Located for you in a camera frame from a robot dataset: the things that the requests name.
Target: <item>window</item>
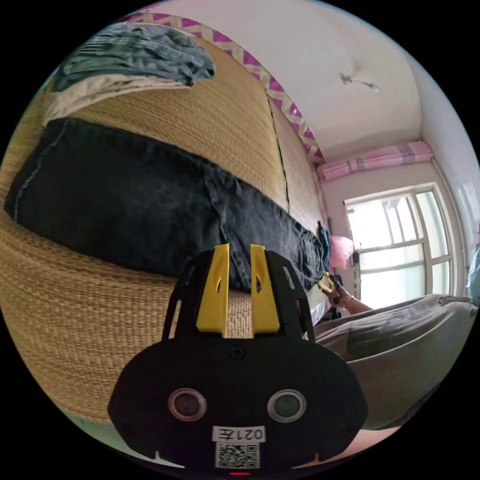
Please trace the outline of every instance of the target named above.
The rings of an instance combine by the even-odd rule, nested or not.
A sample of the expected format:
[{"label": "window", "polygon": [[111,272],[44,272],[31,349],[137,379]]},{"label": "window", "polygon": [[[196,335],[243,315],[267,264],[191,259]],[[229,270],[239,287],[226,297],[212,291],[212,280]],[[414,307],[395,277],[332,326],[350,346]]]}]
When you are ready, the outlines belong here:
[{"label": "window", "polygon": [[433,187],[345,205],[360,253],[354,293],[361,302],[377,309],[451,293],[450,242]]}]

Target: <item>pink curtain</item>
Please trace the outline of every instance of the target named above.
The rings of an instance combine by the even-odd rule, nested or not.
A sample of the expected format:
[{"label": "pink curtain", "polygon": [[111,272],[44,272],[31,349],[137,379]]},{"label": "pink curtain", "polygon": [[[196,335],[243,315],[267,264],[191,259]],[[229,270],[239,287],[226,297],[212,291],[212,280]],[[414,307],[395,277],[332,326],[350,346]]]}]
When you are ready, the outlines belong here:
[{"label": "pink curtain", "polygon": [[433,156],[432,149],[427,143],[414,141],[379,148],[354,159],[326,163],[321,165],[318,170],[325,180],[333,180],[362,170],[430,162]]}]

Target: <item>decorative wall border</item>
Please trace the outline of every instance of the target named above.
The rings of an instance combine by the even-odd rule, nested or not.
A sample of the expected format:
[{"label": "decorative wall border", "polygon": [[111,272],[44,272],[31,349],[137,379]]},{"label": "decorative wall border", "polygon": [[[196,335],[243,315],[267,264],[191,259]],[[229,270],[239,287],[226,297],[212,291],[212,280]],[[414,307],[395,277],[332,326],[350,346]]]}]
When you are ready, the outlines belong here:
[{"label": "decorative wall border", "polygon": [[303,146],[310,159],[315,188],[320,200],[322,220],[326,223],[328,217],[327,208],[318,174],[318,168],[325,163],[325,160],[312,130],[308,127],[299,109],[287,95],[283,87],[253,55],[231,38],[190,18],[169,15],[167,13],[150,13],[149,10],[155,6],[156,5],[151,5],[141,11],[131,13],[130,15],[122,17],[119,21],[125,23],[155,23],[183,30],[214,44],[242,64],[265,87],[267,95],[278,105],[303,142]]}]

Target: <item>window frame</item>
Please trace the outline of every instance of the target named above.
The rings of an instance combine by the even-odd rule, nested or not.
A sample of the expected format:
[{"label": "window frame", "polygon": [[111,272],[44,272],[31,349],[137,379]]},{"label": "window frame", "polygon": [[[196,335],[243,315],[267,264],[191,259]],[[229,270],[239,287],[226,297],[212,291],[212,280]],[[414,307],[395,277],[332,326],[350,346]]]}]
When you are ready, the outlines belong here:
[{"label": "window frame", "polygon": [[[425,223],[425,219],[420,208],[419,201],[417,199],[418,194],[428,193],[431,192],[433,195],[433,199],[438,207],[438,211],[440,212],[440,220],[441,226],[445,233],[445,241],[447,247],[447,254],[439,256],[437,258],[432,258],[432,253],[430,249],[430,241],[429,235],[427,232],[427,227]],[[402,228],[402,223],[400,221],[400,217],[398,214],[397,209],[395,209],[396,215],[398,217],[398,224],[400,225],[400,232],[402,237],[402,242],[394,243],[393,241],[393,233],[392,228],[390,225],[390,219],[388,218],[387,209],[384,206],[384,213],[387,218],[387,224],[390,232],[390,238],[392,240],[391,245],[386,246],[379,246],[379,247],[371,247],[371,248],[359,248],[357,249],[359,254],[369,253],[369,252],[380,252],[380,251],[388,251],[392,249],[397,249],[401,247],[408,247],[412,245],[421,245],[423,249],[423,261],[415,261],[402,264],[400,266],[394,267],[385,267],[385,268],[375,268],[375,269],[366,269],[361,270],[360,264],[355,265],[354,268],[354,292],[353,295],[355,298],[360,299],[362,294],[362,287],[361,287],[361,277],[362,273],[364,274],[372,274],[372,273],[380,273],[380,272],[390,272],[393,270],[399,270],[407,267],[414,267],[418,265],[424,265],[425,270],[425,292],[427,295],[432,293],[433,290],[433,265],[442,264],[444,262],[448,262],[448,275],[449,275],[449,286],[448,286],[448,294],[452,295],[454,286],[455,286],[455,279],[454,279],[454,263],[455,263],[455,255],[452,251],[452,239],[451,239],[451,232],[449,229],[449,225],[447,222],[446,212],[443,208],[442,197],[439,192],[439,188],[436,183],[429,184],[429,185],[417,185],[411,186],[409,188],[402,188],[398,190],[390,190],[379,192],[373,195],[367,195],[364,197],[359,198],[352,198],[349,200],[344,201],[345,205],[345,213],[347,216],[348,222],[348,229],[350,233],[350,238],[353,239],[352,235],[352,228],[350,225],[348,210],[354,208],[355,206],[359,206],[361,204],[365,204],[372,201],[388,201],[388,200],[396,200],[400,198],[406,197],[408,209],[410,211],[410,215],[413,221],[413,228],[415,230],[415,240],[407,240],[405,241],[405,235]]]}]

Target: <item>jeans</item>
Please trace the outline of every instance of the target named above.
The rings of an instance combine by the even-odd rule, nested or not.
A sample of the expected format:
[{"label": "jeans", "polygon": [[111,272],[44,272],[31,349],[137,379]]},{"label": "jeans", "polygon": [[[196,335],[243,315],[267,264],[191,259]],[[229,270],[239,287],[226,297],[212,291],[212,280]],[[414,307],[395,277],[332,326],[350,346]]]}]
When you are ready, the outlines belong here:
[{"label": "jeans", "polygon": [[215,66],[193,38],[177,30],[116,23],[94,35],[60,65],[52,92],[102,74],[153,76],[191,86],[212,78]]},{"label": "jeans", "polygon": [[230,244],[230,287],[250,292],[250,245],[286,257],[305,290],[330,246],[250,184],[174,145],[76,118],[50,121],[16,175],[5,211],[75,252],[176,277]]}]

